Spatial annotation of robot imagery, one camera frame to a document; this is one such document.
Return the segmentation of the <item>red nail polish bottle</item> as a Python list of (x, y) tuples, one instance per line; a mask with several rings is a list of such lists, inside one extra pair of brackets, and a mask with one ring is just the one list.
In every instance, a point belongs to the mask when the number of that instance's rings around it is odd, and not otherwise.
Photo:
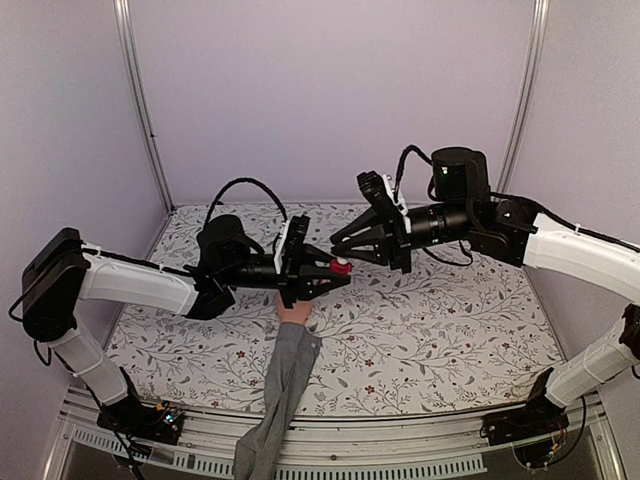
[(352, 271), (352, 265), (349, 262), (341, 262), (339, 259), (334, 259), (331, 261), (329, 269), (335, 274), (349, 276)]

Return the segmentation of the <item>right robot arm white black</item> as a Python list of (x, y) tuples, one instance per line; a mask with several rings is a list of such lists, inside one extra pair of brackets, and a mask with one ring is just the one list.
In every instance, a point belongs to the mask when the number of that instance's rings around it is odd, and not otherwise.
[(541, 374), (517, 415), (517, 427), (537, 436), (580, 396), (639, 363), (639, 248), (572, 224), (531, 199), (491, 190), (485, 155), (446, 147), (421, 158), (432, 168), (431, 204), (407, 207), (401, 176), (410, 153), (399, 159), (396, 177), (375, 171), (358, 175), (370, 207), (334, 233), (339, 257), (411, 270), (411, 253), (453, 241), (514, 267), (562, 273), (614, 292), (627, 300), (622, 317), (600, 339), (571, 360)]

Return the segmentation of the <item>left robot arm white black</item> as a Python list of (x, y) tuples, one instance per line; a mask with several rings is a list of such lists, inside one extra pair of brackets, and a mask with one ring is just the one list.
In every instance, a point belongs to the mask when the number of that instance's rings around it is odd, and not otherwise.
[(306, 243), (309, 217), (294, 216), (281, 230), (273, 252), (244, 230), (239, 217), (220, 215), (197, 237), (196, 265), (181, 270), (107, 252), (64, 228), (22, 274), (22, 293), (9, 308), (26, 334), (55, 352), (72, 373), (110, 406), (111, 419), (128, 434), (148, 426), (125, 374), (76, 314), (80, 300), (106, 300), (153, 307), (192, 320), (211, 320), (230, 309), (236, 288), (278, 291), (291, 308), (350, 282), (351, 264)]

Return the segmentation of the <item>person's hand on table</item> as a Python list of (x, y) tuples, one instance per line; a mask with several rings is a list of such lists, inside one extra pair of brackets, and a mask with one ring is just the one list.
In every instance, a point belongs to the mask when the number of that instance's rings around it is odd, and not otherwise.
[(304, 325), (313, 310), (313, 303), (310, 301), (299, 301), (291, 308), (286, 308), (282, 299), (277, 298), (276, 312), (281, 323), (293, 323)]

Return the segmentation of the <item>floral patterned table cloth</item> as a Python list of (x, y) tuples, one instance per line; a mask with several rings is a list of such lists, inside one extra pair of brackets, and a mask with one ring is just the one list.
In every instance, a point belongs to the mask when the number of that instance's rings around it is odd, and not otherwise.
[[(561, 352), (525, 275), (457, 243), (415, 252), (408, 274), (356, 263), (317, 299), (320, 354), (302, 415), (396, 416), (523, 401)], [(110, 358), (144, 397), (261, 412), (278, 331), (274, 295), (240, 290), (210, 321), (125, 308)]]

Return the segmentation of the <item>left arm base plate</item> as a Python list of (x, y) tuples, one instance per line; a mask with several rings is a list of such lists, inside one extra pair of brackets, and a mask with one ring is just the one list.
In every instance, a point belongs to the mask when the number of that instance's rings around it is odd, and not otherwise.
[(127, 397), (112, 405), (101, 405), (97, 425), (119, 434), (158, 443), (177, 445), (184, 424), (184, 411), (168, 402), (147, 406)]

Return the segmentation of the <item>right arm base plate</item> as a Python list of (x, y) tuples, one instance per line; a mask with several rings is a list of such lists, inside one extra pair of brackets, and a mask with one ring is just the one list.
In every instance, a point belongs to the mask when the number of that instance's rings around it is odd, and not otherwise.
[(538, 470), (550, 466), (564, 446), (568, 426), (564, 409), (523, 405), (485, 415), (479, 435), (490, 446), (511, 444), (521, 466)]

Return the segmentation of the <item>right aluminium frame post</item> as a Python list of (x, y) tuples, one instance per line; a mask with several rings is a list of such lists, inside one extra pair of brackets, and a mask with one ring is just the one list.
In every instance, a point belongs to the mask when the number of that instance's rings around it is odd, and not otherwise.
[(525, 133), (527, 118), (534, 96), (539, 64), (544, 49), (549, 6), (549, 0), (535, 0), (533, 2), (533, 14), (524, 63), (524, 72), (518, 102), (516, 104), (515, 117), (498, 178), (497, 191), (499, 193), (508, 192), (516, 169), (516, 163)]

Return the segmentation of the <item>aluminium frame post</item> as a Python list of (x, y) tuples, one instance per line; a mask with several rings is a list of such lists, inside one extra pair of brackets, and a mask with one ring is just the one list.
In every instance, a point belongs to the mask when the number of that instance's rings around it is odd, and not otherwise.
[(498, 178), (497, 191), (499, 193), (508, 192), (516, 169), (516, 163), (525, 133), (527, 118), (534, 96), (539, 64), (544, 49), (549, 6), (549, 0), (535, 0), (533, 2), (533, 14), (524, 63), (524, 72), (518, 102), (516, 104), (515, 117)]
[(162, 165), (155, 130), (152, 124), (148, 103), (144, 92), (142, 72), (140, 69), (130, 2), (115, 0), (113, 2), (116, 27), (118, 30), (125, 70), (129, 82), (134, 110), (140, 127), (144, 149), (150, 166), (152, 179), (156, 186), (164, 210), (171, 214), (176, 206), (170, 191), (165, 169)]

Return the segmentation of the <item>front aluminium rail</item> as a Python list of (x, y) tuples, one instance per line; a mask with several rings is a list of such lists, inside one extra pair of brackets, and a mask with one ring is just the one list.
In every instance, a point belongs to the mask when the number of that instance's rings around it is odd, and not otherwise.
[[(485, 411), (406, 417), (301, 417), (283, 442), (279, 479), (626, 479), (600, 398), (568, 411), (564, 432), (493, 445)], [(97, 424), (90, 395), (68, 390), (54, 424), (45, 479), (130, 479), (121, 445)], [(236, 441), (259, 417), (186, 408), (177, 444), (143, 442), (146, 479), (230, 479)]]

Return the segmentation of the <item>left aluminium frame post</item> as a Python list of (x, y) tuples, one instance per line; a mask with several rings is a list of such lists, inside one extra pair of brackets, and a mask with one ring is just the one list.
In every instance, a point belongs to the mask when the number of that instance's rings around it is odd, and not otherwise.
[(113, 2), (116, 27), (118, 30), (125, 70), (129, 82), (134, 110), (140, 127), (144, 149), (150, 166), (152, 179), (156, 186), (164, 210), (171, 214), (176, 206), (170, 191), (165, 169), (162, 165), (155, 130), (152, 124), (148, 103), (144, 92), (142, 72), (140, 69), (130, 2), (115, 0)]

